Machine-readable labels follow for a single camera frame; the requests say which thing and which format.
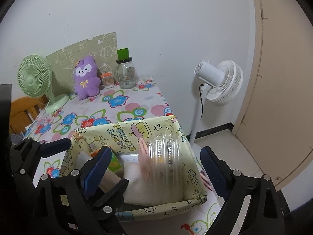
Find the white standing fan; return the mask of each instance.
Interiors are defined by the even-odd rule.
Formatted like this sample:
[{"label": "white standing fan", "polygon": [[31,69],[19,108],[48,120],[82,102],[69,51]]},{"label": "white standing fan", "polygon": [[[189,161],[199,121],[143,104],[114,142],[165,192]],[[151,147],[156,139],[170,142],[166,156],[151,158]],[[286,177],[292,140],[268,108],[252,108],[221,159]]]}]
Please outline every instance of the white standing fan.
[{"label": "white standing fan", "polygon": [[205,100],[208,99],[216,106],[229,103],[239,92],[243,80],[242,69],[232,60],[223,61],[216,67],[201,61],[195,68],[195,75],[205,84],[201,87],[201,101],[195,109],[189,140],[191,146],[194,144]]}]

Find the white wall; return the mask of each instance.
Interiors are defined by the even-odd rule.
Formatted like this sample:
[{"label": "white wall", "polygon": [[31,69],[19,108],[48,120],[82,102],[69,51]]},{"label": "white wall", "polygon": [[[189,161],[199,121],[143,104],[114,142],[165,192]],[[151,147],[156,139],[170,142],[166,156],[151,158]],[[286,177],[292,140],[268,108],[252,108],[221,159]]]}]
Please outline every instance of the white wall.
[{"label": "white wall", "polygon": [[151,74],[186,134],[200,81],[194,67],[232,59],[244,72],[239,97],[222,108],[207,103],[199,131],[235,122],[252,66],[253,0],[16,0],[0,24],[0,83],[16,82],[21,60],[103,33],[117,32],[140,75]]}]

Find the green desk fan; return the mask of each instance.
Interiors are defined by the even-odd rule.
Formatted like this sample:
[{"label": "green desk fan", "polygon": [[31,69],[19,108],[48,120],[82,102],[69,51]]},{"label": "green desk fan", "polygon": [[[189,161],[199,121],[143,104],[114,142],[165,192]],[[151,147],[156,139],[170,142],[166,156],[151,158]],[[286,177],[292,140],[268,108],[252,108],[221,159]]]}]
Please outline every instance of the green desk fan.
[{"label": "green desk fan", "polygon": [[46,113],[52,113],[68,101],[68,95],[54,96],[51,87],[52,72],[46,58],[31,55],[24,58],[18,68],[18,85],[21,90],[32,98],[46,94],[49,103]]}]

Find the fan pole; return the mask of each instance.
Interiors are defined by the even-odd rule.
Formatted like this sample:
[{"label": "fan pole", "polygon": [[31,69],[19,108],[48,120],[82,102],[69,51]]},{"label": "fan pole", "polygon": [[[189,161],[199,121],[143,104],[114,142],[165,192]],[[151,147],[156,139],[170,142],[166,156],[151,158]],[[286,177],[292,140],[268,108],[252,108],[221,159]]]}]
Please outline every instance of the fan pole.
[{"label": "fan pole", "polygon": [[[207,98],[208,92],[211,90],[211,86],[208,84],[204,84],[203,87],[201,87],[202,93],[201,93],[201,99],[202,99],[202,105],[204,108],[204,103],[205,100]],[[192,122],[192,127],[191,127],[191,134],[190,134],[190,139],[189,139],[189,143],[191,146],[193,146],[195,138],[196,138],[196,134],[197,134],[197,130],[200,124],[200,120],[201,120],[201,111],[202,111],[202,107],[201,107],[201,100],[198,100],[197,102],[197,106],[195,109],[195,114],[193,116],[193,122]]]},{"label": "fan pole", "polygon": [[52,87],[49,87],[46,95],[49,98],[50,104],[55,103],[55,97],[54,97],[54,94],[52,92]]}]

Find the beige door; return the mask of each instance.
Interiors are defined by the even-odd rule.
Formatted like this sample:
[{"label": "beige door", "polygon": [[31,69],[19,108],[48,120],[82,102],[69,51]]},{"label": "beige door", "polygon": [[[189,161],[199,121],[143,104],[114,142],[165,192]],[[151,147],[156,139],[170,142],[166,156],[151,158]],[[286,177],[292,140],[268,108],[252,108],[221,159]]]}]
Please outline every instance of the beige door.
[{"label": "beige door", "polygon": [[260,1],[259,71],[236,135],[261,170],[282,185],[301,172],[297,167],[308,164],[306,158],[312,160],[313,27],[296,0]]}]

